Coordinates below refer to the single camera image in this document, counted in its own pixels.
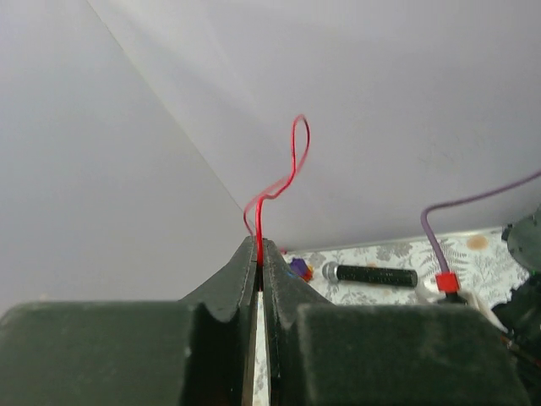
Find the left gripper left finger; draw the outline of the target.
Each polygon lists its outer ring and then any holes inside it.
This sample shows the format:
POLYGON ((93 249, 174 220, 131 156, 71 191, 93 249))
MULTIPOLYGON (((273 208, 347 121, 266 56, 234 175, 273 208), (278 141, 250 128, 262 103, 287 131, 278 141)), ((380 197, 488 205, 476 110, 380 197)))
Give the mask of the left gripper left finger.
POLYGON ((256 248, 173 301, 29 302, 1 320, 4 405, 250 405, 256 248))

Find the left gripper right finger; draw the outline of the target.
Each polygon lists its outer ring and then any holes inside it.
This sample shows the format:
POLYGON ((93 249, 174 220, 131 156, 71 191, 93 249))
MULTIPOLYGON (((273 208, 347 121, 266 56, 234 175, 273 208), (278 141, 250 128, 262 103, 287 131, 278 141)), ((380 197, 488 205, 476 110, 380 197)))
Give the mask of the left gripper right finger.
POLYGON ((527 405, 495 327, 463 304, 335 305, 262 244, 273 405, 527 405))

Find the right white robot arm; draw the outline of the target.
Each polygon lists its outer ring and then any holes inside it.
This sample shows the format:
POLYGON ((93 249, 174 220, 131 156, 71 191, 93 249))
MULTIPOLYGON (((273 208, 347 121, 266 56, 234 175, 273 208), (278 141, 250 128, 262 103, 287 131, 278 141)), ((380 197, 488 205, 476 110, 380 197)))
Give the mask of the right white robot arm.
POLYGON ((526 281, 511 290, 511 299, 493 307, 508 332, 502 341, 513 354, 530 402, 540 404, 540 212, 508 225, 502 240, 526 271, 526 281))

